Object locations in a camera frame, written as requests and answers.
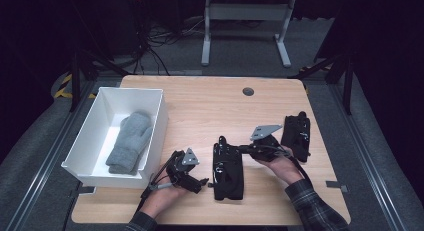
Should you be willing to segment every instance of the plaid sleeve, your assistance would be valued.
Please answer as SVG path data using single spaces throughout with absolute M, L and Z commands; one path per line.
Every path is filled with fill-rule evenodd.
M 312 185 L 302 179 L 286 188 L 305 230 L 349 230 L 346 220 L 326 204 Z
M 153 231 L 156 226 L 156 220 L 152 217 L 145 213 L 137 212 L 125 227 L 125 231 Z

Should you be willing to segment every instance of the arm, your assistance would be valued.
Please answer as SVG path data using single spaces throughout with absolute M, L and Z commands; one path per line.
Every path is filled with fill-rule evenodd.
M 286 193 L 298 212 L 305 230 L 348 230 L 343 217 L 318 196 L 312 185 L 303 178 L 289 159 L 278 157 L 271 162 L 257 161 L 289 184 Z
M 168 177 L 165 174 L 161 174 L 159 178 L 162 178 L 160 184 L 169 183 Z M 133 216 L 131 221 L 127 224 L 126 231 L 153 231 L 156 229 L 156 217 L 172 206 L 181 196 L 188 193 L 183 188 L 171 186 L 169 188 L 159 189 L 153 191 L 147 198 L 146 202 L 140 208 L 140 210 Z

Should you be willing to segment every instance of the person's right hand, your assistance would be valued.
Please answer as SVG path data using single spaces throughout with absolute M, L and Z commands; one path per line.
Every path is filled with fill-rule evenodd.
M 285 146 L 283 146 L 283 148 L 292 153 L 290 148 Z M 286 182 L 288 185 L 303 179 L 302 174 L 299 172 L 296 166 L 294 166 L 293 162 L 286 157 L 278 157 L 270 162 L 265 162 L 262 160 L 256 161 L 270 168 L 278 178 Z

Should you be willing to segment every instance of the person's left hand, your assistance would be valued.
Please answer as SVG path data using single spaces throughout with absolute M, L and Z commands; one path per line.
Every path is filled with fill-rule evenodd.
M 159 180 L 159 184 L 171 182 L 169 177 L 167 177 L 166 170 L 161 173 Z M 155 190 L 150 194 L 139 211 L 152 218 L 156 218 L 162 211 L 169 208 L 175 201 L 188 192 L 189 191 L 184 188 L 174 186 Z

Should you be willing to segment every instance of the table top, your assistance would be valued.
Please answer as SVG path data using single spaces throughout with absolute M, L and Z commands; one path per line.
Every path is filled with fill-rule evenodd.
M 285 116 L 305 111 L 311 121 L 311 156 L 305 171 L 316 192 L 348 222 L 349 212 L 340 189 L 328 188 L 336 181 L 328 153 L 299 80 L 230 77 L 126 76 L 122 88 L 164 90 L 168 126 L 161 157 L 164 163 L 175 150 L 192 148 L 200 161 L 190 175 L 212 178 L 212 147 L 223 135 L 231 145 L 250 144 L 256 126 L 283 124 Z M 242 90 L 252 88 L 246 96 Z M 281 139 L 282 130 L 273 135 Z M 243 155 L 244 198 L 216 201 L 213 188 L 189 193 L 162 213 L 160 224 L 181 225 L 299 225 L 301 221 L 284 192 L 287 184 Z M 77 223 L 126 223 L 134 214 L 142 190 L 97 188 L 80 195 L 72 213 Z

